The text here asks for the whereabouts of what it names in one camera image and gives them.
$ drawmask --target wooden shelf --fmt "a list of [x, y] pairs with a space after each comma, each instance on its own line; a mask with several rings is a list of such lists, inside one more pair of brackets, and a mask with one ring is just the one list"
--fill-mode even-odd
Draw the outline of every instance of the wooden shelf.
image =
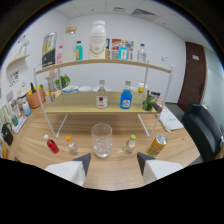
[[24, 56], [22, 56], [22, 57], [19, 57], [19, 58], [16, 58], [16, 59], [12, 60], [11, 62], [9, 62], [7, 68], [8, 68], [10, 65], [12, 65], [12, 64], [14, 64], [14, 63], [16, 63], [16, 62], [25, 59], [25, 58], [28, 57], [28, 56], [30, 56], [30, 54], [27, 54], [27, 55], [24, 55]]
[[145, 111], [141, 108], [143, 95], [132, 93], [131, 108], [128, 110], [120, 108], [121, 92], [108, 92], [108, 106], [104, 109], [96, 107], [95, 92], [73, 92], [61, 93], [46, 109], [46, 113], [157, 113], [154, 108]]
[[156, 69], [159, 71], [163, 71], [166, 73], [170, 73], [171, 70], [161, 68], [158, 66], [146, 64], [146, 63], [140, 63], [136, 61], [124, 61], [124, 60], [112, 60], [112, 59], [91, 59], [91, 60], [81, 60], [81, 61], [73, 61], [73, 62], [67, 62], [59, 65], [50, 65], [44, 67], [42, 70], [39, 70], [36, 72], [36, 74], [40, 74], [42, 72], [46, 72], [52, 69], [56, 68], [62, 68], [62, 67], [67, 67], [67, 66], [72, 66], [72, 65], [83, 65], [83, 64], [95, 64], [95, 63], [112, 63], [112, 64], [125, 64], [125, 65], [134, 65], [134, 66], [140, 66], [140, 67], [145, 67], [145, 68], [152, 68]]

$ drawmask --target brown door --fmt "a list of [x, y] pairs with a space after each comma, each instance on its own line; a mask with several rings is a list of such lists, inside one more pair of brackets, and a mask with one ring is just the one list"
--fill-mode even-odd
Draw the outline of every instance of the brown door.
[[201, 102], [206, 77], [204, 48], [201, 45], [186, 42], [186, 54], [185, 77], [177, 102], [183, 111], [186, 111], [190, 102]]

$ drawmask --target blue bottle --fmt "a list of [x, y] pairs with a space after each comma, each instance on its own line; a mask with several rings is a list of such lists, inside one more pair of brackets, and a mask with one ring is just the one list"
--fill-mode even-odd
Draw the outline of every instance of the blue bottle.
[[122, 44], [119, 47], [118, 59], [119, 60], [128, 60], [128, 48], [125, 46], [125, 40], [121, 41]]
[[76, 61], [82, 60], [82, 46], [81, 46], [81, 41], [77, 41], [77, 46], [76, 46]]
[[131, 82], [126, 81], [125, 89], [123, 90], [123, 93], [121, 94], [120, 107], [122, 109], [129, 109], [131, 107], [132, 95], [130, 91], [130, 86], [131, 86]]

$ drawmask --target cup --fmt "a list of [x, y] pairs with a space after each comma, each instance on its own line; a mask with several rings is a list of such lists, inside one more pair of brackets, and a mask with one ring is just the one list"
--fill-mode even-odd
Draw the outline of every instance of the cup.
[[93, 126], [92, 145], [93, 150], [98, 157], [108, 157], [112, 151], [112, 128], [103, 123]]

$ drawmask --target can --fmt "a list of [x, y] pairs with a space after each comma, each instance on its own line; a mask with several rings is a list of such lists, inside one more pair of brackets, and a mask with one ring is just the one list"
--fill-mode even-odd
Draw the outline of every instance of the can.
[[55, 47], [57, 33], [49, 33], [44, 37], [42, 50], [42, 67], [55, 64]]
[[166, 136], [162, 134], [157, 135], [147, 151], [148, 155], [156, 157], [160, 153], [160, 151], [166, 146], [166, 144], [167, 144]]

